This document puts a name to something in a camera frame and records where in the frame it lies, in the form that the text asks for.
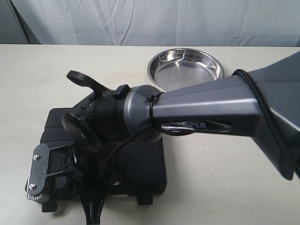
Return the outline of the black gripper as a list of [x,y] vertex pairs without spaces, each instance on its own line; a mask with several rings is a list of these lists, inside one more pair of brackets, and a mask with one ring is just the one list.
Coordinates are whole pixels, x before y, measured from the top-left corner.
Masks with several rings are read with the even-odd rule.
[[73,141],[73,182],[86,223],[98,225],[109,189],[118,180],[113,150],[125,137],[118,126],[118,102],[112,90],[81,72],[71,70],[67,78],[92,89],[91,94],[62,116],[62,124]]

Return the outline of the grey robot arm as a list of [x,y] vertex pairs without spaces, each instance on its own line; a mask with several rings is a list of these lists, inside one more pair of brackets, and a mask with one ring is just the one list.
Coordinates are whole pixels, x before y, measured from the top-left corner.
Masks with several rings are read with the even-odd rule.
[[67,78],[92,93],[62,116],[83,188],[100,209],[116,181],[115,156],[130,142],[155,142],[162,134],[250,137],[287,180],[300,174],[300,54],[254,71],[160,92],[150,85],[107,89],[91,77]]

